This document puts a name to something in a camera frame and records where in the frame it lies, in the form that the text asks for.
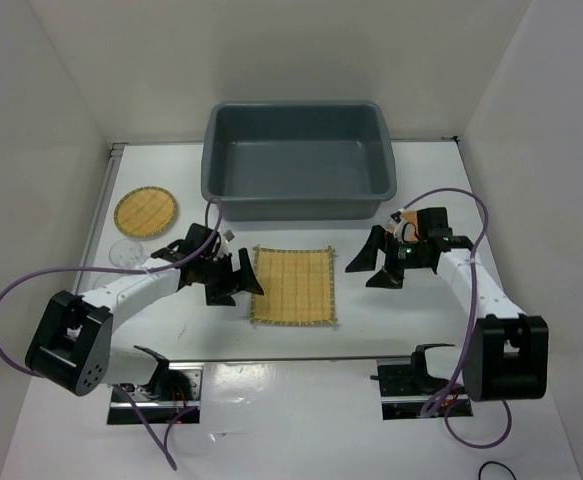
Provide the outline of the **round orange woven tray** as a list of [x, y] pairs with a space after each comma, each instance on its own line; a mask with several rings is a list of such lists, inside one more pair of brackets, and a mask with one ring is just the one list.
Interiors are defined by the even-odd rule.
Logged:
[[403, 211], [401, 213], [401, 219], [404, 222], [413, 223], [413, 224], [417, 225], [418, 224], [418, 211], [417, 210]]

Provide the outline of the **square bamboo mat tray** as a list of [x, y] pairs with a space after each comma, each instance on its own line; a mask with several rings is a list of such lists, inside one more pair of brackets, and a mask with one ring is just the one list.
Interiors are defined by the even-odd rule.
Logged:
[[334, 249], [282, 250], [256, 246], [254, 271], [263, 288], [251, 297], [250, 322], [288, 327], [333, 325]]

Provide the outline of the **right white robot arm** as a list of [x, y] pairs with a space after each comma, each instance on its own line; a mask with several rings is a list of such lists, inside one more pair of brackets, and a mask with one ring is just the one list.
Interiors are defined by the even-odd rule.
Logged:
[[476, 401], [540, 399], [547, 388], [549, 328], [498, 286], [466, 236], [454, 234], [444, 207], [400, 210], [375, 225], [349, 273], [372, 272], [369, 288], [402, 288], [406, 271], [429, 269], [473, 320], [461, 350], [462, 385]]

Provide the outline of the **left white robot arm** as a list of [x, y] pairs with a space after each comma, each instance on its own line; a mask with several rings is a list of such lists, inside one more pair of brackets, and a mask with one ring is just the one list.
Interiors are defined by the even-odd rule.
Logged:
[[153, 252], [136, 273], [82, 294], [48, 302], [25, 356], [35, 374], [81, 397], [100, 384], [132, 384], [147, 399], [164, 396], [177, 376], [162, 354], [139, 345], [117, 349], [112, 336], [158, 300], [201, 284], [209, 306], [232, 306], [234, 294], [263, 294], [246, 249], [234, 256], [220, 234], [194, 223], [187, 235]]

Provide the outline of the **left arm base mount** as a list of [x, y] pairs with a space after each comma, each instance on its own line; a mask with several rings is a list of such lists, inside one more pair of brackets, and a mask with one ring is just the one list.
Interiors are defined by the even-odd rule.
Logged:
[[132, 399], [149, 424], [198, 424], [204, 365], [176, 362], [170, 365], [166, 379], [153, 390], [146, 386], [122, 384], [124, 394], [111, 393], [107, 414], [108, 425], [140, 425]]

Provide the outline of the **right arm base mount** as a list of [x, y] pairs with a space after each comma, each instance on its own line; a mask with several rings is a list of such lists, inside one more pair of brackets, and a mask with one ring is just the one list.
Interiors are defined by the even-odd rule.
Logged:
[[382, 417], [389, 420], [415, 420], [426, 401], [446, 385], [432, 377], [423, 363], [416, 366], [409, 356], [380, 359], [370, 375], [380, 395]]

